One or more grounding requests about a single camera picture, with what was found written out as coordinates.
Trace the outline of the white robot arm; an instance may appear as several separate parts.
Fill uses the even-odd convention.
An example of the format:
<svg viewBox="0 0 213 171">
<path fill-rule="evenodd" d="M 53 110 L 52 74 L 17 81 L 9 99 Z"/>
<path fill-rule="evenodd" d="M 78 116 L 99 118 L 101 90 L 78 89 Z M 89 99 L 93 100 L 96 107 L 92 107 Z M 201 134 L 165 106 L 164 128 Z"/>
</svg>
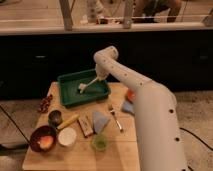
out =
<svg viewBox="0 0 213 171">
<path fill-rule="evenodd" d="M 114 46 L 94 54 L 96 73 L 109 74 L 135 94 L 133 110 L 140 171 L 188 171 L 175 95 L 164 85 L 117 62 Z"/>
</svg>

